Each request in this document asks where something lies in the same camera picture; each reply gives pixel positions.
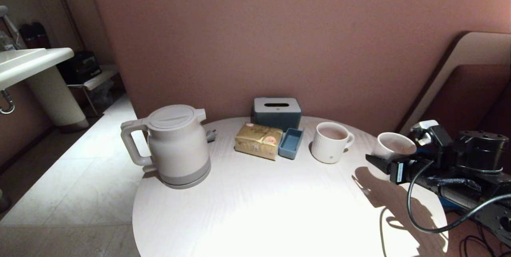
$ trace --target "white sink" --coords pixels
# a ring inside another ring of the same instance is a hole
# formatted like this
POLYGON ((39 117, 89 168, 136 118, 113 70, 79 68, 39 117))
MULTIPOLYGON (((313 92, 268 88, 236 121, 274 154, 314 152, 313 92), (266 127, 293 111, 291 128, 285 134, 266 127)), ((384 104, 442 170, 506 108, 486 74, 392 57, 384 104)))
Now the white sink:
POLYGON ((0 73, 46 55, 45 48, 0 51, 0 73))
POLYGON ((5 89, 75 55, 64 48, 36 48, 0 52, 0 89, 5 89))

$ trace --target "white mug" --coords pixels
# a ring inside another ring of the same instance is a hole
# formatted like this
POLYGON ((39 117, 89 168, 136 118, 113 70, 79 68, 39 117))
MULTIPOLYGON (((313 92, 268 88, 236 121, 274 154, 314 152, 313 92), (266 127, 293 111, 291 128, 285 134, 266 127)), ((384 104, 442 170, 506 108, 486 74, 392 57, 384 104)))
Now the white mug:
POLYGON ((355 136, 344 126, 331 122, 320 123, 316 126, 311 153, 315 159, 325 164, 334 164, 354 141, 355 136))
MULTIPOLYGON (((416 151, 417 146, 410 138, 394 132, 383 132, 378 135, 371 155, 383 159, 396 159, 414 154, 416 151)), ((390 180, 390 175, 383 173, 370 162, 367 162, 367 169, 378 179, 390 180)))

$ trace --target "white tile floor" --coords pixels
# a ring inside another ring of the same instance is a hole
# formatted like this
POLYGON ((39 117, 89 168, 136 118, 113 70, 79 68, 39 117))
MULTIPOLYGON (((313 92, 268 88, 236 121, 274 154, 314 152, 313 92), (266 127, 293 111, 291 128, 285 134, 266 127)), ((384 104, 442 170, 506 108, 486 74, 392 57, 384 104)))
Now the white tile floor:
MULTIPOLYGON (((38 164, 50 169, 0 221, 0 255, 138 256, 131 227, 142 169, 120 138, 122 122, 136 119, 126 95, 104 112, 62 156, 65 135, 52 133, 0 176, 5 192, 38 164)), ((149 155, 142 132, 133 133, 149 155)))

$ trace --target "kettle base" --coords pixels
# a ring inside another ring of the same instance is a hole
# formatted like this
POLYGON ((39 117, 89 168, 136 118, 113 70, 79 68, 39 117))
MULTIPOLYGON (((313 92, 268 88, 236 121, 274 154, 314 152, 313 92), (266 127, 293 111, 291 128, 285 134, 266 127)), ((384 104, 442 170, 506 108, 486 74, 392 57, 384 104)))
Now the kettle base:
POLYGON ((194 180, 194 181, 192 181, 192 182, 190 182, 188 184, 179 184, 179 185, 177 185, 177 184, 170 184, 170 183, 165 182, 164 179, 162 179, 161 177, 160 177, 160 181, 163 184, 165 184, 165 186, 173 188, 173 189, 186 189, 186 188, 190 188, 190 187, 196 186, 197 184, 199 184, 203 180, 205 180, 208 175, 210 175, 210 171, 211 171, 211 162, 210 162, 210 160, 208 160, 208 162, 206 164, 208 166, 208 169, 206 170, 206 172, 204 172, 204 174, 201 177, 199 177, 198 179, 196 179, 196 180, 194 180))

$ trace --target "kettle lid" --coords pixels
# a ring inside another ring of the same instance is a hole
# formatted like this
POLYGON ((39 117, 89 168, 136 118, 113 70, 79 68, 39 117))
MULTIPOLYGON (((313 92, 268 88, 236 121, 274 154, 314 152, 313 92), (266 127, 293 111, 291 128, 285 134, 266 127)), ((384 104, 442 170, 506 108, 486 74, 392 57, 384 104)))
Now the kettle lid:
POLYGON ((151 113, 148 125, 158 129, 177 129, 194 118, 195 108, 188 105, 169 105, 151 113))

